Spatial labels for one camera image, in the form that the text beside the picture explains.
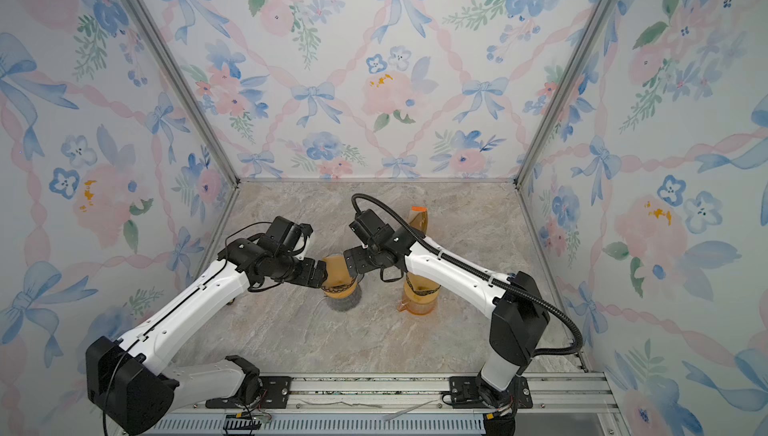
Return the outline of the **clear grey glass pitcher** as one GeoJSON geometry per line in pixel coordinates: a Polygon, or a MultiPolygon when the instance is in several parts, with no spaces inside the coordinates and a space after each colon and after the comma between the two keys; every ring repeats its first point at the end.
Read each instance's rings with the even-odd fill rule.
{"type": "Polygon", "coordinates": [[[326,298],[326,303],[332,311],[347,312],[357,307],[361,301],[361,298],[362,298],[362,293],[359,290],[357,290],[351,293],[350,295],[342,298],[331,298],[330,296],[328,296],[326,298]]]}

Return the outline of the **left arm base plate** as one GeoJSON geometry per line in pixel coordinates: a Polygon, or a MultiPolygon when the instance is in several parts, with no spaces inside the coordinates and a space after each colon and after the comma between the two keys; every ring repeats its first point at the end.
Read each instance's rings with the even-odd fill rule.
{"type": "Polygon", "coordinates": [[[246,381],[233,396],[205,401],[206,409],[286,409],[293,379],[260,376],[246,381]]]}

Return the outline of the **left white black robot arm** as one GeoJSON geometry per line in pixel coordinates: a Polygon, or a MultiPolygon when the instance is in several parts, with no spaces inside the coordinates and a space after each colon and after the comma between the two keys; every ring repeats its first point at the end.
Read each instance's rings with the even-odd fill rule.
{"type": "Polygon", "coordinates": [[[312,289],[326,264],[307,257],[313,229],[276,217],[262,233],[233,233],[210,266],[170,303],[135,328],[102,336],[85,352],[87,396],[129,435],[146,432],[167,413],[212,399],[250,410],[264,393],[259,369],[242,356],[178,367],[182,346],[238,296],[283,284],[312,289]]]}

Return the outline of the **orange glass carafe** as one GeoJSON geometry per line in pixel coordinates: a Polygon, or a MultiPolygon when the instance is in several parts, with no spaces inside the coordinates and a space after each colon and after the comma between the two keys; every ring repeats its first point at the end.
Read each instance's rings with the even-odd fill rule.
{"type": "Polygon", "coordinates": [[[417,316],[427,315],[436,308],[439,291],[439,287],[417,287],[416,290],[413,290],[408,284],[405,284],[397,310],[417,316]]]}

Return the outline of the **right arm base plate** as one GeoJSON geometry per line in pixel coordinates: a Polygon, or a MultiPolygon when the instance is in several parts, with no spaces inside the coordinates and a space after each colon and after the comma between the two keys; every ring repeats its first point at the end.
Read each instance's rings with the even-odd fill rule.
{"type": "Polygon", "coordinates": [[[528,381],[514,376],[505,390],[496,390],[480,376],[451,376],[445,393],[448,404],[456,409],[531,409],[533,401],[528,381]]]}

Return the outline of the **orange coffee filter packet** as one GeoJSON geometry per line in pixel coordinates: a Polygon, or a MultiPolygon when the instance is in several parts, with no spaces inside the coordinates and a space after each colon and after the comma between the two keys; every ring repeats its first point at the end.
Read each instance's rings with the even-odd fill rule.
{"type": "Polygon", "coordinates": [[[409,226],[418,230],[423,235],[428,231],[428,210],[422,206],[412,206],[409,214],[409,226]]]}

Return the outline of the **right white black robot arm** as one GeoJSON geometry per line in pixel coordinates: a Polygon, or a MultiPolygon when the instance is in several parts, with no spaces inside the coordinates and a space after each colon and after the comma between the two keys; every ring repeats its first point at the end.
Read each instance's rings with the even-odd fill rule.
{"type": "Polygon", "coordinates": [[[535,280],[473,264],[410,226],[393,229],[370,209],[358,211],[350,229],[361,241],[344,252],[351,273],[396,267],[438,284],[489,319],[488,357],[476,378],[478,399],[492,408],[511,404],[550,322],[535,280]]]}

